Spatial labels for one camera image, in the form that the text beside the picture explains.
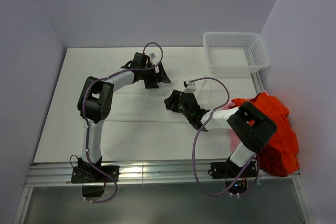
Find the white t shirt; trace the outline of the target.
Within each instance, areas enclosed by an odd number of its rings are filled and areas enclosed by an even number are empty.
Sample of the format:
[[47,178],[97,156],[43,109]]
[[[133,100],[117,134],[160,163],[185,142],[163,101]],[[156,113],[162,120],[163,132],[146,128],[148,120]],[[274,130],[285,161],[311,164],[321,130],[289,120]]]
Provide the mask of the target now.
[[[179,122],[187,119],[180,113],[166,109],[164,100],[173,90],[184,90],[184,79],[173,79],[172,83],[160,83],[158,89],[145,89],[142,82],[125,86],[115,92],[112,109],[107,122]],[[223,102],[220,100],[224,89],[216,82],[201,80],[195,83],[194,93],[201,108],[212,109]]]

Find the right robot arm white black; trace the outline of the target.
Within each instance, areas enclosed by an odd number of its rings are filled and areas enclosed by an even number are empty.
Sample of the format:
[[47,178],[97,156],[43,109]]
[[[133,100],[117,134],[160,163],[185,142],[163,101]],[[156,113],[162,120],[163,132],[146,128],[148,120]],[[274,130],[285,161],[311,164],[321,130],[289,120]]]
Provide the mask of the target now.
[[173,90],[164,100],[167,110],[182,114],[189,124],[201,131],[225,129],[233,131],[240,143],[230,155],[228,173],[240,176],[246,163],[260,153],[277,131],[277,126],[266,114],[250,102],[226,110],[206,110],[200,107],[192,93]]

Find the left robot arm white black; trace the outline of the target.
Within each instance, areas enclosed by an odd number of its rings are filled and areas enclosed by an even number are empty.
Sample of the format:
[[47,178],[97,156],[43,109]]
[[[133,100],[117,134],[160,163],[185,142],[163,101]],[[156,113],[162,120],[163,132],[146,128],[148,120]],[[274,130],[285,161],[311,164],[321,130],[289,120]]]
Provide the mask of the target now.
[[146,89],[159,88],[158,83],[170,83],[162,65],[162,58],[153,63],[154,54],[135,53],[132,60],[120,71],[105,77],[86,79],[77,103],[77,109],[85,124],[85,143],[77,167],[85,178],[96,182],[102,177],[101,134],[105,119],[112,109],[115,91],[140,80]]

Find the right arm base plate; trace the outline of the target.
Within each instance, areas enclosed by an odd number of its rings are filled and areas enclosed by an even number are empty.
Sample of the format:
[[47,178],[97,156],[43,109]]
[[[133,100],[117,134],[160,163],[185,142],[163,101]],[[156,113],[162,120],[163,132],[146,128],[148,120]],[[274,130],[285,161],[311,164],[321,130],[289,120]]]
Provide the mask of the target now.
[[[256,165],[257,163],[253,159],[244,169],[240,178],[255,177],[258,171]],[[236,178],[243,168],[244,167],[238,167],[230,160],[226,160],[225,162],[212,162],[211,168],[208,170],[208,174],[212,177],[212,179]]]

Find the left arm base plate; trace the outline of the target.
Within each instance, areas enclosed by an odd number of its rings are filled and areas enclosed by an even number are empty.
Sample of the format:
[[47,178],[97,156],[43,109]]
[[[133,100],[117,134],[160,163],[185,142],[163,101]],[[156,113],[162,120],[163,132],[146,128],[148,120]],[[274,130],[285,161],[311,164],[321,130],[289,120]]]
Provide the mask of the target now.
[[[102,166],[99,169],[104,173],[112,177],[116,182],[119,177],[119,166]],[[90,173],[86,172],[79,167],[74,167],[71,176],[71,183],[73,184],[82,184],[82,183],[103,183],[103,182],[112,182],[111,178],[108,178],[106,175],[101,174],[95,169],[91,168]]]

